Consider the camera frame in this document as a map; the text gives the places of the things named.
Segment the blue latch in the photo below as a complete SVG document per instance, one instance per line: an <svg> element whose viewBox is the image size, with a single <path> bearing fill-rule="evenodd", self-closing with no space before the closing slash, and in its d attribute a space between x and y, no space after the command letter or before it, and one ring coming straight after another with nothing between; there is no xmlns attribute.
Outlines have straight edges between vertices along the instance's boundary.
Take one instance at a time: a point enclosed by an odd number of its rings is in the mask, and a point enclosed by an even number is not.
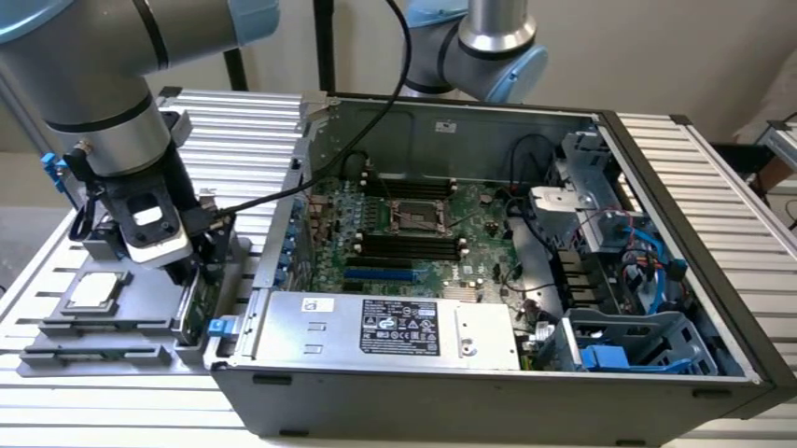
<svg viewBox="0 0 797 448"><path fill-rule="evenodd" d="M72 203L72 206L78 209L78 204L75 203L72 196L70 196L70 192L66 189L66 183L62 178L62 173L68 170L66 161L60 160L59 156L56 156L52 152L48 152L41 158L41 165L45 170L47 177L50 177L50 180L52 180L56 191L66 196Z"/></svg>
<svg viewBox="0 0 797 448"><path fill-rule="evenodd" d="M666 366L632 366L625 349L616 345L590 345L582 349L584 368L589 371L646 373L681 373L692 365L690 359L680 359Z"/></svg>
<svg viewBox="0 0 797 448"><path fill-rule="evenodd" d="M212 338L230 338L235 329L235 321L230 319L214 319L208 326L208 336Z"/></svg>

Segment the sticker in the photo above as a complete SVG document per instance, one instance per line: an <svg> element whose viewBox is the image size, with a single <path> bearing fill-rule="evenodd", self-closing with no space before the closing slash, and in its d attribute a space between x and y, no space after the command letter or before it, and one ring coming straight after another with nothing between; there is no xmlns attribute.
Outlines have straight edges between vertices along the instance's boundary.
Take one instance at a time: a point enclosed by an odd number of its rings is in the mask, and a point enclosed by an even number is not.
<svg viewBox="0 0 797 448"><path fill-rule="evenodd" d="M304 313L331 313L335 311L335 299L304 297L302 311Z"/></svg>
<svg viewBox="0 0 797 448"><path fill-rule="evenodd" d="M371 355L439 357L437 303L362 301L361 350Z"/></svg>
<svg viewBox="0 0 797 448"><path fill-rule="evenodd" d="M450 121L438 121L435 123L435 132L457 133L457 123L451 123Z"/></svg>

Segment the power supply label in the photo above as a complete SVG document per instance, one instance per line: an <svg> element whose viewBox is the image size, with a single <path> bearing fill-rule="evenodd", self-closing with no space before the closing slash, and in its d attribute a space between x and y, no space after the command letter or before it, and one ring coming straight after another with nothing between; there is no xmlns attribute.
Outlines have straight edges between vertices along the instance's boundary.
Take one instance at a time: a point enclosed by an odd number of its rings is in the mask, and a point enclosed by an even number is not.
<svg viewBox="0 0 797 448"><path fill-rule="evenodd" d="M361 350L371 355L439 357L437 303L362 301Z"/></svg>

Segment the motherboard chip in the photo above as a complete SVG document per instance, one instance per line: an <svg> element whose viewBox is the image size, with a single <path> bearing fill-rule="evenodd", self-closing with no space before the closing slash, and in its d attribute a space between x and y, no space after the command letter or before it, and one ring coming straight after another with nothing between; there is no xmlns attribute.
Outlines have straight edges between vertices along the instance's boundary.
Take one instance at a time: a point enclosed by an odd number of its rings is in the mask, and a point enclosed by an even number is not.
<svg viewBox="0 0 797 448"><path fill-rule="evenodd" d="M446 231L446 204L442 201L391 201L391 231Z"/></svg>

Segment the black wire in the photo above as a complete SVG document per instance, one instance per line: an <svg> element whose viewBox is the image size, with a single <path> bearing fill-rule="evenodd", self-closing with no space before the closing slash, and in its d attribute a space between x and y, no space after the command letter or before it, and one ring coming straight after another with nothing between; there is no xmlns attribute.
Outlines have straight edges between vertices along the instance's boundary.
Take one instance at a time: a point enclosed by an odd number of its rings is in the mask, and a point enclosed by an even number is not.
<svg viewBox="0 0 797 448"><path fill-rule="evenodd" d="M514 185L514 156L518 151L518 147L521 146L521 143L523 143L523 141L527 138L542 138L550 145L551 150L557 149L557 146L553 144L550 139L541 133L527 133L526 135L523 135L521 138L518 138L515 140L514 145L511 146L511 152L510 152L510 188ZM534 157L533 152L529 152L529 156L531 158L531 161L534 162L534 166L537 167L537 173L539 175L539 179L541 179L541 181L543 181L546 179L546 172L543 171L543 167L539 165L539 161Z"/></svg>
<svg viewBox="0 0 797 448"><path fill-rule="evenodd" d="M95 225L95 210L96 210L98 196L92 191L86 195L86 203L75 215L72 226L70 227L68 238L70 241L79 243L88 238L92 227Z"/></svg>
<svg viewBox="0 0 797 448"><path fill-rule="evenodd" d="M361 133L358 133L358 135L351 139L349 144L346 144L346 146L343 147L342 151L338 153L338 155L315 172L315 174L312 175L312 178L304 184L299 185L298 187L295 187L292 189L286 189L286 190L280 191L279 193L270 194L268 196L264 196L264 197L251 200L246 203L242 203L242 204L236 205L235 207L230 207L230 208L220 210L218 213L219 217L232 215L243 210L256 207L258 205L280 200L280 199L286 198L287 196L292 196L294 194L304 191L306 189L311 188L315 184L318 184L322 181L322 179L325 179L330 175L334 167L343 160L343 158L346 158L349 156L349 154L354 150L354 147L362 141L365 136L369 135L371 130L377 127L377 125L379 124L379 122L382 121L385 116L387 115L387 112L390 112L390 109L393 108L394 103L397 102L397 99L399 98L401 88L403 87L403 84L407 80L407 76L410 74L410 63L413 61L413 39L410 38L410 25L407 24L407 20L403 17L403 14L401 12L399 6L397 5L397 2L394 0L385 0L385 2L387 3L387 6L391 8L391 10L394 11L394 14L397 15L398 23L401 24L401 30L403 32L403 41L405 41L403 67L401 69L401 76L398 77L398 84L397 84L397 87L394 88L394 92L390 96L390 99L387 100L387 103L385 104L385 107L382 108L382 110L377 114L377 116L371 119L369 124L366 124L365 128L362 128Z"/></svg>
<svg viewBox="0 0 797 448"><path fill-rule="evenodd" d="M789 199L786 202L786 205L784 205L784 208L786 209L786 215L788 217L790 217L792 219L792 225L788 226L788 229L790 231L793 231L794 229L797 229L797 217L794 217L794 215L792 214L792 211L788 209L788 207L793 204L797 203L797 199Z"/></svg>
<svg viewBox="0 0 797 448"><path fill-rule="evenodd" d="M346 157L343 157L343 160L341 161L341 172L338 174L338 177L341 179L343 179L346 175L346 163L349 162L349 158L351 156L363 156L366 161L369 160L369 153L365 152L362 149L353 149L351 151L349 151L349 154L346 154Z"/></svg>
<svg viewBox="0 0 797 448"><path fill-rule="evenodd" d="M517 202L517 201L522 201L521 204L523 205L522 207L518 207L521 210L521 218L523 219L523 222L526 223L526 227L529 228L529 231L531 232L531 235L534 236L534 238L537 239L537 241L539 242L541 245L543 245L543 248L547 250L547 252L550 253L551 257L557 257L557 247L555 245L550 244L546 241L546 238L543 237L543 235L539 233L539 231L537 230L537 227L534 226L534 222L531 222L531 219L529 217L529 205L526 204L526 201L523 201L525 198L521 197L514 197L507 201L507 206L505 208L505 212L507 215L507 218L510 218L510 205Z"/></svg>
<svg viewBox="0 0 797 448"><path fill-rule="evenodd" d="M510 285L510 275L511 273L514 273L518 269L521 269L522 264L517 264L517 266L514 267L514 269L510 269L507 271L507 273L503 274L503 279L501 280L501 285L503 285L503 287L506 289L509 289L510 291L514 292L534 292L539 289L545 289L546 287L555 287L557 284L555 283L546 283L545 285L541 285L538 287L530 287L529 289L521 289L518 287L514 287L513 285Z"/></svg>

